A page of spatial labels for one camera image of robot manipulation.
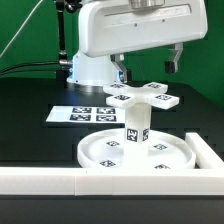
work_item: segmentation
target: printed marker sheet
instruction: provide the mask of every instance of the printed marker sheet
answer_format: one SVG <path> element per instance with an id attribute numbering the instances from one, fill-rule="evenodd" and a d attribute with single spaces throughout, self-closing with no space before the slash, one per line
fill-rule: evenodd
<path id="1" fill-rule="evenodd" d="M 46 122 L 125 123 L 125 111 L 113 107 L 54 106 Z"/>

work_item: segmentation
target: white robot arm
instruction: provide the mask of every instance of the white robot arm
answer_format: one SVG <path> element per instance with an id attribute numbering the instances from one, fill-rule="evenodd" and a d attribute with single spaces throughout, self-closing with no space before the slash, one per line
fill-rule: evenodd
<path id="1" fill-rule="evenodd" d="M 76 84 L 103 86 L 119 81 L 117 70 L 126 73 L 122 54 L 130 51 L 174 44 L 171 61 L 177 66 L 182 43 L 201 39 L 207 33 L 204 0 L 86 0 L 82 3 L 80 50 L 73 60 L 73 77 L 68 79 Z"/>

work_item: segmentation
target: table surface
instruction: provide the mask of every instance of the table surface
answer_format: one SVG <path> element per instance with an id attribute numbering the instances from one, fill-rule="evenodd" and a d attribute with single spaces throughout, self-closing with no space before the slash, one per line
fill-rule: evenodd
<path id="1" fill-rule="evenodd" d="M 180 97 L 180 104 L 167 111 L 153 108 L 151 129 L 183 139 L 186 132 L 197 132 L 224 159 L 224 110 L 184 84 L 170 83 L 168 94 Z M 53 79 L 1 79 L 0 166 L 80 167 L 76 148 L 83 137 L 124 125 L 47 123 L 46 118 L 55 105 L 103 107 L 107 96 L 77 92 Z M 223 199 L 1 196 L 0 223 L 222 223 Z"/>

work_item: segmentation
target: white circular tray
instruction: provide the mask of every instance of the white circular tray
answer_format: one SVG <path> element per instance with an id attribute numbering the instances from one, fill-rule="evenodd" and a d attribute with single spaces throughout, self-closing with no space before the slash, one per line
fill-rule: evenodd
<path id="1" fill-rule="evenodd" d="M 91 134 L 78 145 L 78 161 L 84 168 L 194 168 L 196 156 L 186 142 L 175 136 L 149 132 L 147 153 L 124 150 L 125 129 L 111 129 Z"/>

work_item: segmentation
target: green wall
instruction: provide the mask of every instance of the green wall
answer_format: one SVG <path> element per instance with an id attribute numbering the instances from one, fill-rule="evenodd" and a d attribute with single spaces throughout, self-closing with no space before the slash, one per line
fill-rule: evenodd
<path id="1" fill-rule="evenodd" d="M 2 1 L 0 52 L 38 1 Z M 168 59 L 168 47 L 128 53 L 125 64 L 133 70 L 134 80 L 186 83 L 224 108 L 224 2 L 207 0 L 206 6 L 209 32 L 204 40 L 184 44 L 178 73 L 167 75 L 164 72 L 163 62 Z M 66 14 L 65 24 L 67 52 L 72 57 L 78 49 L 77 14 Z M 0 59 L 0 69 L 24 62 L 57 60 L 57 55 L 56 10 L 52 0 L 45 0 Z M 37 74 L 38 77 L 54 77 L 53 72 Z"/>

